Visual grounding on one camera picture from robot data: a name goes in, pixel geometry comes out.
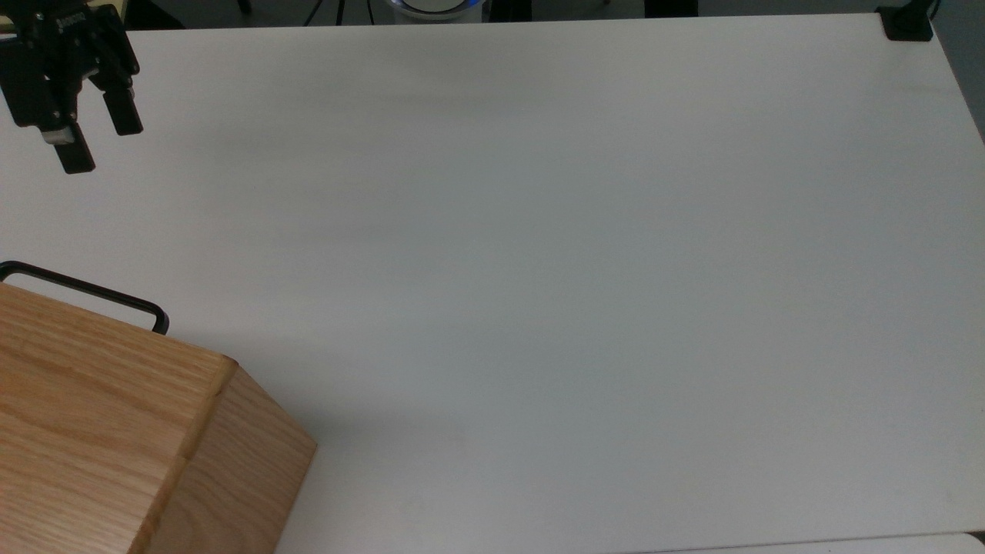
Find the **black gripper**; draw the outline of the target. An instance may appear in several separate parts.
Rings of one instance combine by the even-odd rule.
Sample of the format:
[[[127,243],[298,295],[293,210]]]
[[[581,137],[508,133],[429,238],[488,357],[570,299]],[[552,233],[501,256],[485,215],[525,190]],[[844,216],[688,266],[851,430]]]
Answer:
[[[14,123],[35,127],[63,171],[94,171],[77,122],[78,87],[102,92],[116,133],[143,131],[134,101],[139,64],[115,1],[17,1],[15,38],[2,39],[1,85]]]

